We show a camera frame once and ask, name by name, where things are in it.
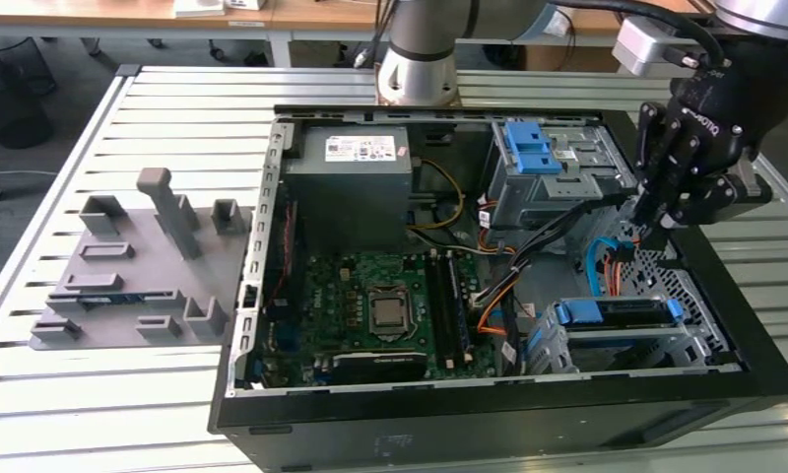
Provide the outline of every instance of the ram slot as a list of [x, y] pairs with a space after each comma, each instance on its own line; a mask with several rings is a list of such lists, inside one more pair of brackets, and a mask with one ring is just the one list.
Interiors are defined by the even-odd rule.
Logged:
[[449, 267], [449, 286], [452, 288], [452, 308], [456, 320], [456, 330], [458, 332], [458, 349], [464, 357], [464, 363], [473, 360], [470, 355], [470, 336], [468, 335], [468, 306], [461, 295], [461, 283], [458, 279], [458, 270], [456, 268], [456, 257], [452, 253], [446, 254], [446, 263]]
[[464, 354], [458, 343], [448, 259], [434, 252], [426, 256], [425, 280], [437, 366], [452, 370], [461, 363]]

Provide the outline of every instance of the slotted metal table surface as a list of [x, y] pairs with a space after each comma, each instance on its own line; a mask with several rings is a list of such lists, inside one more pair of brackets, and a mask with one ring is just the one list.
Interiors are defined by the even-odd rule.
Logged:
[[[173, 170], [193, 206], [254, 205], [275, 103], [368, 104], [349, 70], [143, 67], [117, 77], [0, 276], [0, 471], [229, 471], [254, 468], [206, 432], [218, 347], [34, 352], [29, 330], [83, 229], [87, 195], [133, 190], [143, 167]], [[465, 72], [464, 105], [606, 108], [665, 101], [666, 81], [594, 74]], [[788, 187], [704, 229], [788, 361]], [[445, 471], [788, 471], [788, 403], [653, 450], [449, 465]]]

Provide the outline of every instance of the small circuit board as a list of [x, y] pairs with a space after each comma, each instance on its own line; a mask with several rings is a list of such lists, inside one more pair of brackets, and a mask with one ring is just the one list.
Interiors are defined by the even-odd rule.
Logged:
[[430, 297], [437, 282], [426, 281], [433, 264], [444, 262], [454, 272], [456, 292], [461, 301], [480, 289], [477, 264], [472, 256], [358, 253], [337, 257], [310, 257], [306, 262], [299, 320], [278, 321], [274, 326], [275, 357], [271, 359], [270, 384], [315, 386], [329, 383], [373, 382], [373, 374], [361, 368], [388, 362], [405, 368], [420, 379], [456, 379], [494, 375], [493, 346], [488, 341], [473, 345], [468, 338], [466, 308], [444, 309], [450, 323], [464, 327], [448, 345], [461, 344], [458, 362], [437, 353], [437, 298]]

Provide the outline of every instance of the green motherboard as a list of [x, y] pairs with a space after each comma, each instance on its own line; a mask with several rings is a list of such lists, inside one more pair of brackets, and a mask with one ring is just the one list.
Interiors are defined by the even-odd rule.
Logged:
[[[322, 373], [329, 358], [361, 352], [424, 354], [425, 379], [494, 375], [489, 341], [470, 343], [466, 362], [452, 368], [436, 354], [437, 314], [432, 313], [426, 284], [429, 257], [358, 253], [309, 258], [301, 319], [281, 322], [275, 327], [278, 347], [285, 345], [281, 339], [297, 339], [278, 362], [285, 385], [326, 384]], [[477, 262], [469, 254], [454, 255], [449, 261], [457, 273], [457, 291], [465, 299], [468, 293], [480, 289]]]

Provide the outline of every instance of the office floor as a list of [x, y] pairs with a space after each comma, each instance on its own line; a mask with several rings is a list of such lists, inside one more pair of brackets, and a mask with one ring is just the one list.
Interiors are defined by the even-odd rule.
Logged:
[[[90, 58], [77, 39], [38, 42], [58, 90], [43, 99], [43, 106], [54, 126], [54, 136], [39, 146], [19, 151], [0, 147], [0, 170], [58, 171], [74, 141], [119, 63], [215, 66], [205, 40], [166, 40], [162, 49], [154, 49], [143, 40], [103, 39], [103, 54]], [[241, 41], [218, 41], [227, 56], [226, 63], [241, 65], [251, 46]], [[334, 61], [335, 49], [327, 44], [293, 44], [297, 66], [326, 66]], [[456, 51], [461, 69], [494, 69], [481, 55], [481, 48], [465, 45]], [[765, 141], [764, 153], [788, 179], [788, 120]], [[0, 269], [14, 248], [29, 219], [43, 198], [51, 178], [41, 174], [1, 174], [0, 186]]]

